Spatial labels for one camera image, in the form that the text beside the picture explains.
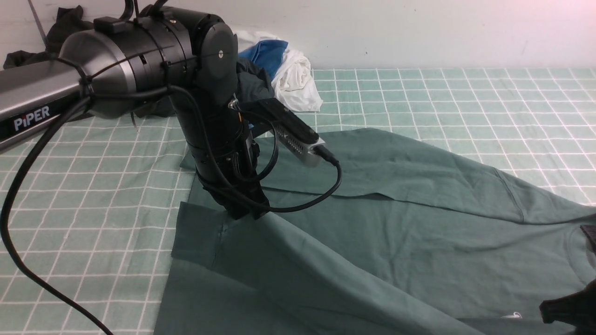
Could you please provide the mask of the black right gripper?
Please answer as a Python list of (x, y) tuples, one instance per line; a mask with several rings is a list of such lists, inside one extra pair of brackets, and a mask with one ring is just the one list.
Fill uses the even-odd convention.
[(545, 300), (539, 305), (544, 323), (562, 322), (574, 326), (577, 332), (596, 330), (596, 281), (586, 288), (561, 298)]

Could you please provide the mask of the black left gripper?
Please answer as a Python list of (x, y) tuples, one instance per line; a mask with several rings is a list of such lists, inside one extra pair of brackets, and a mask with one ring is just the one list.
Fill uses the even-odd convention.
[(211, 138), (209, 143), (193, 135), (188, 146), (202, 187), (232, 218), (258, 219), (268, 212), (270, 202), (256, 172), (260, 149), (252, 135), (229, 137), (228, 142)]

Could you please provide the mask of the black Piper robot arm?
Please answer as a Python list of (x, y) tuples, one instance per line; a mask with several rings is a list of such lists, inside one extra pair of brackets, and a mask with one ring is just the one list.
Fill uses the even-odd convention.
[[(68, 335), (593, 335), (595, 208), (405, 136), (274, 147), (237, 89), (237, 39), (164, 7), (1, 72), (1, 151), (41, 136), (1, 196), (32, 280), (1, 328)], [(41, 282), (42, 276), (54, 274)]]

